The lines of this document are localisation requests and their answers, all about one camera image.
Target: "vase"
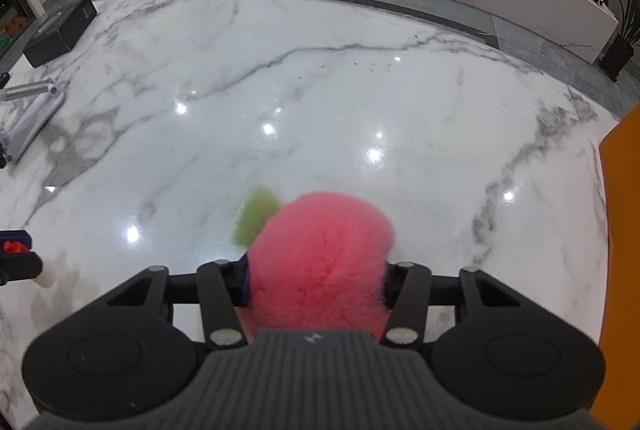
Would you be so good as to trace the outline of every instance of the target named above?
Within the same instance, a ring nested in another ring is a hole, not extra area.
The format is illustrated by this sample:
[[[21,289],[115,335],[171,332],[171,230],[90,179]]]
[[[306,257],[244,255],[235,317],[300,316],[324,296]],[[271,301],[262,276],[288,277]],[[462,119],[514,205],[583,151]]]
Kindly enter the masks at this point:
[[[634,55],[634,48],[626,43],[620,35],[616,36],[610,45],[607,54],[600,60],[599,66],[612,81],[618,80],[620,70],[624,68],[626,62]]]

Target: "green fluffy tuft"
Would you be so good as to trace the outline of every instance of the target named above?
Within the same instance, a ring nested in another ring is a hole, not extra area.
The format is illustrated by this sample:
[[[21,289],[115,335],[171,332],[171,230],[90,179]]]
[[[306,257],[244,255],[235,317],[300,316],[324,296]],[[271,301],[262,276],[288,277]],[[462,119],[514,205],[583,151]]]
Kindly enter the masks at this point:
[[[281,207],[282,202],[270,188],[266,186],[255,188],[242,206],[234,231],[234,244],[249,247],[260,235],[267,220],[273,217]]]

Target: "metal stand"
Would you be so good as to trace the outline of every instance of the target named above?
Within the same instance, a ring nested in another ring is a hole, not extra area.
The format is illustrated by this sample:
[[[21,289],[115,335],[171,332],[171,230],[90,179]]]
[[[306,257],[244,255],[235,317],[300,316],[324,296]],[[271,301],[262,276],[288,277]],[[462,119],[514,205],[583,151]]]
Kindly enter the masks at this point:
[[[17,162],[53,113],[65,100],[63,90],[52,79],[0,90],[0,102],[36,95],[20,119],[9,129],[0,129],[0,169]]]

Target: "potted plant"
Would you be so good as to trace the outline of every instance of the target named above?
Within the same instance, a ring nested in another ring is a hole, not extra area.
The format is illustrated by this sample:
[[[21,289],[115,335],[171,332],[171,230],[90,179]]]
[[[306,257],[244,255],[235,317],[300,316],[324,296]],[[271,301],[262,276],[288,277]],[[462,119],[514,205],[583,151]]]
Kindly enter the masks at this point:
[[[640,41],[640,0],[618,0],[622,9],[621,28],[600,60],[600,68],[612,81],[634,55],[634,45]]]

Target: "gray ribbed cover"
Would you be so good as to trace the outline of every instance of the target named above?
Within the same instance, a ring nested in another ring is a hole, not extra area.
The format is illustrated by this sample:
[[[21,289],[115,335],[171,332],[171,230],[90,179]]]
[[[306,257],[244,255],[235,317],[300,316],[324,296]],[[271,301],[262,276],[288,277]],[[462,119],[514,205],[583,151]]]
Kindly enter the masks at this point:
[[[41,415],[28,430],[602,430],[586,411],[521,423],[463,405],[417,352],[390,350],[366,331],[262,331],[209,354],[193,382],[135,418],[71,422]]]

